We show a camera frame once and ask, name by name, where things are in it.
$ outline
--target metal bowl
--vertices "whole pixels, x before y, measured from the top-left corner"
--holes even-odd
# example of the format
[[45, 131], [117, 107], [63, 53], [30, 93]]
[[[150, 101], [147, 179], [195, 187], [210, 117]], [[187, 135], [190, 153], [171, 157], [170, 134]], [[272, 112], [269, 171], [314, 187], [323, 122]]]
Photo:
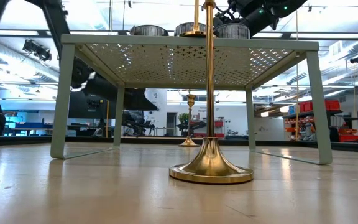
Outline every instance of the metal bowl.
[[250, 39], [249, 28], [244, 24], [223, 24], [214, 30], [219, 38]]
[[193, 24], [194, 24], [194, 22], [186, 22], [184, 24], [180, 24], [179, 26], [177, 26], [177, 28], [175, 29], [175, 33], [174, 33], [175, 37], [179, 37], [179, 36], [183, 36], [185, 34], [191, 34], [191, 33], [194, 33], [194, 35], [196, 35], [197, 32], [205, 35], [205, 33], [206, 33], [206, 25], [205, 24], [198, 23], [198, 27], [200, 28], [200, 30], [196, 31], [196, 32], [193, 32]]
[[168, 31], [164, 28], [155, 25], [141, 25], [134, 26], [130, 30], [131, 35], [146, 35], [152, 37], [166, 37], [169, 36]]

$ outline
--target gold stanchion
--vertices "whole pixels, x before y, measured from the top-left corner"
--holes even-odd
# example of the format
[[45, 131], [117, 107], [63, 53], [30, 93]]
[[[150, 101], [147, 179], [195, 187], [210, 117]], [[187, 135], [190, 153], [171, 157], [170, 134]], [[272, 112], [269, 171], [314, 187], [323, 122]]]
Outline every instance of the gold stanchion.
[[180, 34], [181, 37], [205, 37], [205, 32], [201, 31], [200, 25], [198, 24], [198, 6], [198, 0], [195, 0], [193, 30]]
[[191, 125], [190, 125], [191, 108], [193, 107], [195, 100], [196, 100], [196, 95], [190, 94], [190, 90], [189, 90], [189, 94], [187, 95], [187, 105], [189, 105], [189, 116], [188, 116], [188, 123], [187, 123], [188, 124], [187, 138], [184, 143], [179, 145], [181, 147], [197, 147], [197, 146], [199, 146], [196, 143], [194, 143], [193, 140], [191, 140]]
[[238, 184], [254, 178], [254, 172], [231, 164], [219, 148], [214, 137], [214, 51], [213, 51], [213, 8], [214, 0], [206, 0], [203, 6], [207, 12], [207, 135], [198, 155], [187, 164], [175, 165], [169, 169], [173, 178], [205, 184]]

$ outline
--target perforated metal tabletop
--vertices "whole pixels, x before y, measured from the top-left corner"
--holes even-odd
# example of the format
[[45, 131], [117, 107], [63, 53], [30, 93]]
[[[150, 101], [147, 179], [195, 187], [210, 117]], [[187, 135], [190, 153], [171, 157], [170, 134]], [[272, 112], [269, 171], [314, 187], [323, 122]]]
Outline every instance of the perforated metal tabletop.
[[[206, 40], [186, 37], [64, 35], [76, 56], [110, 82], [138, 88], [206, 88]], [[214, 40], [215, 89], [257, 87], [318, 50], [317, 42]]]

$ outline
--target stanchion base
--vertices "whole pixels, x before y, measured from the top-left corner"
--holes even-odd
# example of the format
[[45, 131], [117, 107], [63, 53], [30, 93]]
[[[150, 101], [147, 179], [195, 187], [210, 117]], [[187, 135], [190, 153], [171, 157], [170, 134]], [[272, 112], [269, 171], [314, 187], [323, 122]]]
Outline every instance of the stanchion base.
[[251, 181], [254, 171], [231, 164], [221, 153], [217, 138], [204, 138], [193, 161], [169, 168], [175, 179], [200, 184], [240, 184]]
[[203, 31], [188, 31], [180, 34], [181, 37], [206, 37], [206, 32]]
[[191, 139], [191, 137], [187, 136], [185, 142], [180, 144], [179, 146], [180, 147], [198, 147], [200, 145], [197, 145], [196, 143], [194, 143], [193, 140]]

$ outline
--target wooden floor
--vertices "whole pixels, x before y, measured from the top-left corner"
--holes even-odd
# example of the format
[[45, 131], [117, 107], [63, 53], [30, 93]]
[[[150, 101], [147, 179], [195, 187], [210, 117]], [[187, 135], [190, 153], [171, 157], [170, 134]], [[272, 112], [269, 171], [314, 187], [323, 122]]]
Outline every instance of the wooden floor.
[[[72, 143], [67, 150], [110, 146]], [[0, 223], [358, 224], [356, 152], [334, 151], [331, 166], [317, 166], [224, 146], [255, 179], [216, 186], [169, 178], [168, 167], [188, 162], [197, 148], [125, 144], [66, 161], [52, 160], [49, 149], [0, 147]], [[316, 156], [316, 149], [265, 150]]]

